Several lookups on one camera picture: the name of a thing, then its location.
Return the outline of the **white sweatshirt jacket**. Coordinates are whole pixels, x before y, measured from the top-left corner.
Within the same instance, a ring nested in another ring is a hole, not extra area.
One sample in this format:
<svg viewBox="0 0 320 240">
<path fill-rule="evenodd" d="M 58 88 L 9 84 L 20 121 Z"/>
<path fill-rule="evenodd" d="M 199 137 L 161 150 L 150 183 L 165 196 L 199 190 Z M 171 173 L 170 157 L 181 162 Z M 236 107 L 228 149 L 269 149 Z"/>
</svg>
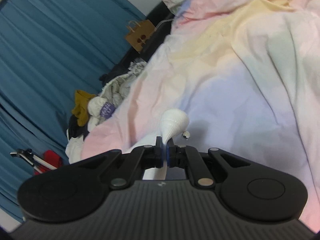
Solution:
<svg viewBox="0 0 320 240">
<path fill-rule="evenodd" d="M 162 114 L 158 128 L 155 132 L 147 134 L 131 148 L 125 150 L 125 153 L 130 153 L 135 147 L 153 145 L 156 141 L 156 137 L 161 137 L 163 145 L 161 150 L 163 167 L 147 168 L 143 174 L 143 180 L 164 180 L 166 178 L 169 158 L 167 146 L 169 145 L 169 140 L 184 133 L 187 130 L 188 125 L 189 117 L 187 113 L 177 108 L 169 109 Z"/>
</svg>

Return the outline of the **white and black puffer jacket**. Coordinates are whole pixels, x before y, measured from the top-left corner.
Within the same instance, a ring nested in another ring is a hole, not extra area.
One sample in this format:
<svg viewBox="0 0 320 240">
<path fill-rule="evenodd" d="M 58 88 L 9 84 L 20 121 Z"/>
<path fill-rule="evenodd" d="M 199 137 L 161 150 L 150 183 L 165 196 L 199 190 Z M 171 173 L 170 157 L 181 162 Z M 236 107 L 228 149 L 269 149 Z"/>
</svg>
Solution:
<svg viewBox="0 0 320 240">
<path fill-rule="evenodd" d="M 115 109 L 115 106 L 106 99 L 96 96 L 88 103 L 89 120 L 85 126 L 78 126 L 77 118 L 74 115 L 71 116 L 67 129 L 68 144 L 65 150 L 70 164 L 81 160 L 84 140 L 96 126 L 110 118 Z"/>
</svg>

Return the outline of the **grey crumpled garment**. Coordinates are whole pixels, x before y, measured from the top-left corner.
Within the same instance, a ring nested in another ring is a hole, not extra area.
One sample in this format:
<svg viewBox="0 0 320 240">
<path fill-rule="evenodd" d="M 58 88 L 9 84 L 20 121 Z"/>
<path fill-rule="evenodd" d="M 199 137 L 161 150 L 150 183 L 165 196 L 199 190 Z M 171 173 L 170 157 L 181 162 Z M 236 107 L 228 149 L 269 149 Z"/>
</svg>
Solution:
<svg viewBox="0 0 320 240">
<path fill-rule="evenodd" d="M 146 65 L 146 61 L 137 58 L 127 68 L 116 66 L 114 72 L 110 72 L 105 76 L 105 84 L 99 96 L 106 99 L 116 108 L 119 107 L 130 93 L 132 84 L 145 69 Z"/>
</svg>

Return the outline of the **mustard yellow garment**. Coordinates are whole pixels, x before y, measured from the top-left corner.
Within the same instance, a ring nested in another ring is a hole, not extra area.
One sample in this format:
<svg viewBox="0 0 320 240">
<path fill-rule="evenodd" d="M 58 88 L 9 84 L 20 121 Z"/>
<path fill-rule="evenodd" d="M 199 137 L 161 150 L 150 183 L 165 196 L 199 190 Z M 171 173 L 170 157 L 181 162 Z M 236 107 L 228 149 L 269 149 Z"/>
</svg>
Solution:
<svg viewBox="0 0 320 240">
<path fill-rule="evenodd" d="M 89 94 L 83 90 L 76 90 L 74 95 L 75 107 L 72 109 L 72 114 L 77 118 L 78 126 L 82 127 L 89 120 L 88 103 L 96 95 Z"/>
</svg>

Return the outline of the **red garment on stand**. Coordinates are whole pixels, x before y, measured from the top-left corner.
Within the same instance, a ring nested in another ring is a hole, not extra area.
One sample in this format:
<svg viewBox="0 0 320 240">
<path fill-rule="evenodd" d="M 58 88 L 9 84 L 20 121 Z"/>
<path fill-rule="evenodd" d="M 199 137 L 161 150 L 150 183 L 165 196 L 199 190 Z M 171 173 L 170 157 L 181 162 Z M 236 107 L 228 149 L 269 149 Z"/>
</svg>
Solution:
<svg viewBox="0 0 320 240">
<path fill-rule="evenodd" d="M 50 165 L 54 166 L 55 168 L 60 168 L 63 166 L 62 158 L 58 154 L 56 154 L 54 151 L 47 150 L 42 155 L 42 159 L 45 162 L 49 163 Z M 47 168 L 42 164 L 39 164 L 37 167 L 39 168 L 40 172 L 34 171 L 35 175 L 39 175 L 41 173 L 51 170 L 50 168 Z"/>
</svg>

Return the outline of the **pastel tie-dye bed duvet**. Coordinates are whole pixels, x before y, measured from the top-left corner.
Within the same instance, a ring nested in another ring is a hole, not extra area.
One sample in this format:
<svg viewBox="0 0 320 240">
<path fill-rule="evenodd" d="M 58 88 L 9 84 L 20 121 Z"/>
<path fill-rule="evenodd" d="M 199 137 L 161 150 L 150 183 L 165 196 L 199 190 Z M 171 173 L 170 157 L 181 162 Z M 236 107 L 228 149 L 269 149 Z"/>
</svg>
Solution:
<svg viewBox="0 0 320 240">
<path fill-rule="evenodd" d="M 171 34 L 81 158 L 152 144 L 163 113 L 178 108 L 199 151 L 218 147 L 300 179 L 300 218 L 318 231 L 319 0 L 163 2 Z"/>
</svg>

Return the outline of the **brown paper bag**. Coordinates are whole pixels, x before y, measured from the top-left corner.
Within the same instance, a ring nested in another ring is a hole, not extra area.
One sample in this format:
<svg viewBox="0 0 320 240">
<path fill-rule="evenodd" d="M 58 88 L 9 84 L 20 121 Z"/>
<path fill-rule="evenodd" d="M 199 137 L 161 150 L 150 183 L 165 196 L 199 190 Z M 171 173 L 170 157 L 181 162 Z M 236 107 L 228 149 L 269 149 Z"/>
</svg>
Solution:
<svg viewBox="0 0 320 240">
<path fill-rule="evenodd" d="M 126 27 L 129 33 L 125 36 L 125 40 L 139 53 L 156 30 L 150 20 L 129 21 Z"/>
</svg>

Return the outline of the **garment steamer stand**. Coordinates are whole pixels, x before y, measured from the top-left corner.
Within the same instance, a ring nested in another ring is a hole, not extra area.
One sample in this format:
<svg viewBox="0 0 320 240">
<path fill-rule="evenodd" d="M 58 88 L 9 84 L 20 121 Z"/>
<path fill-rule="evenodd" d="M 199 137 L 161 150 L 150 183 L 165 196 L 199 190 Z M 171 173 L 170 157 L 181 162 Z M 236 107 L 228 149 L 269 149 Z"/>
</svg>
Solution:
<svg viewBox="0 0 320 240">
<path fill-rule="evenodd" d="M 24 160 L 38 174 L 42 174 L 46 171 L 51 171 L 51 170 L 57 169 L 57 167 L 48 163 L 47 161 L 40 158 L 39 156 L 33 154 L 32 149 L 23 150 L 23 149 L 18 148 L 16 151 L 10 152 L 10 156 L 13 158 L 20 158 L 20 159 Z"/>
</svg>

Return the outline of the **blue curtain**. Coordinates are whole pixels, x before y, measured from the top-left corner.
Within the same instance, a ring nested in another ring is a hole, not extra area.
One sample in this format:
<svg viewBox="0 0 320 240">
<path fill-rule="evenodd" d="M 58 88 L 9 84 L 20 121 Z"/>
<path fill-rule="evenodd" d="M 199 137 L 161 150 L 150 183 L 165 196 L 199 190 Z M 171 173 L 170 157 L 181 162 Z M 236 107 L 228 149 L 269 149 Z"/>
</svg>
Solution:
<svg viewBox="0 0 320 240">
<path fill-rule="evenodd" d="M 75 91 L 100 90 L 130 47 L 127 22 L 143 17 L 128 0 L 1 1 L 1 209 L 12 218 L 33 169 L 10 152 L 65 156 Z"/>
</svg>

